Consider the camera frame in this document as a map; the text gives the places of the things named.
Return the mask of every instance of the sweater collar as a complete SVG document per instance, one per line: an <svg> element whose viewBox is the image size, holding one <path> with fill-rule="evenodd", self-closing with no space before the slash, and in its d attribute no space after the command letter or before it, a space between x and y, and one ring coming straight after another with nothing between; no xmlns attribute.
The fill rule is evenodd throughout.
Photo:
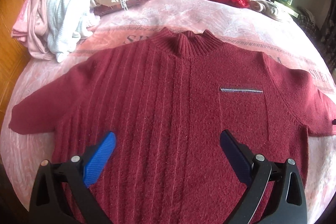
<svg viewBox="0 0 336 224"><path fill-rule="evenodd" d="M223 45L223 42L209 30L205 30L202 34L195 34L192 31L174 33L166 27L150 40L160 50L182 58L207 55Z"/></svg>

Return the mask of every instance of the sweater pocket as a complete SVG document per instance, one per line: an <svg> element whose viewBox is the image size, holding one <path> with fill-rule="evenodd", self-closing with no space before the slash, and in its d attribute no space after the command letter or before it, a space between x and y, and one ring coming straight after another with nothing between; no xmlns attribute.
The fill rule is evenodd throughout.
<svg viewBox="0 0 336 224"><path fill-rule="evenodd" d="M218 90L222 130L229 129L254 153L269 140L266 96L261 86L222 85Z"/></svg>

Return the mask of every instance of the wooden floor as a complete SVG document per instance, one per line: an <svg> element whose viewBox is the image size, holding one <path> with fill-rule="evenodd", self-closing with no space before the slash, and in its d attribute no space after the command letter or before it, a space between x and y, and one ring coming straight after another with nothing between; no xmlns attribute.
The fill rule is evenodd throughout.
<svg viewBox="0 0 336 224"><path fill-rule="evenodd" d="M17 78L30 57L26 48L11 38L11 30L24 0L0 0L0 128Z"/></svg>

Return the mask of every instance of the silver screw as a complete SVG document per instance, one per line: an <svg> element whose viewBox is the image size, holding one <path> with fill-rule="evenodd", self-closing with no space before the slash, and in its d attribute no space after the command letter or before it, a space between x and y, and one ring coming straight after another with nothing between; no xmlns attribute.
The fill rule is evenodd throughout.
<svg viewBox="0 0 336 224"><path fill-rule="evenodd" d="M73 156L73 157L71 158L71 161L72 161L72 162L78 162L80 159L81 159L80 156L75 155L75 156Z"/></svg>
<svg viewBox="0 0 336 224"><path fill-rule="evenodd" d="M43 160L43 161L41 161L40 165L41 165L41 166L47 166L48 163L49 163L48 160Z"/></svg>
<svg viewBox="0 0 336 224"><path fill-rule="evenodd" d="M287 161L288 161L288 163L291 164L291 165L294 165L294 164L295 164L295 160L293 160L293 159L288 159Z"/></svg>
<svg viewBox="0 0 336 224"><path fill-rule="evenodd" d="M257 160L259 160L259 161L264 161L264 160L265 160L265 157L264 157L263 155L261 155L261 154L257 154L257 155L255 156L255 158L256 158Z"/></svg>

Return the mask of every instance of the dark curtain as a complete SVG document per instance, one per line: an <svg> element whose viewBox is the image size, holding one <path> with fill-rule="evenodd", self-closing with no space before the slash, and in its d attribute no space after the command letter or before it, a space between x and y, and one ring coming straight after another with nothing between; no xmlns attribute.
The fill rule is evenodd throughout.
<svg viewBox="0 0 336 224"><path fill-rule="evenodd" d="M327 64L330 72L336 68L336 0L331 5L325 22L321 28L322 38L318 50Z"/></svg>

